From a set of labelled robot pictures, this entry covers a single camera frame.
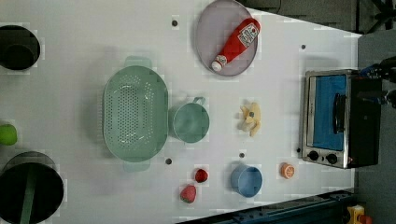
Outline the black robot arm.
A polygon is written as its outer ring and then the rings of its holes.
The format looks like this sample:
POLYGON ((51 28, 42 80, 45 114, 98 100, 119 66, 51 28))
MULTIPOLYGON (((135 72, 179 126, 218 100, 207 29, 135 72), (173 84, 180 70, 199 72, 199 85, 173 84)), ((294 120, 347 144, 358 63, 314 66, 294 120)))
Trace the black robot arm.
MULTIPOLYGON (((396 57, 393 56, 360 70, 359 79, 377 81, 378 83, 383 81, 396 83, 395 67, 396 57)), ((357 97, 365 102, 396 107, 396 90, 360 91, 357 97)))

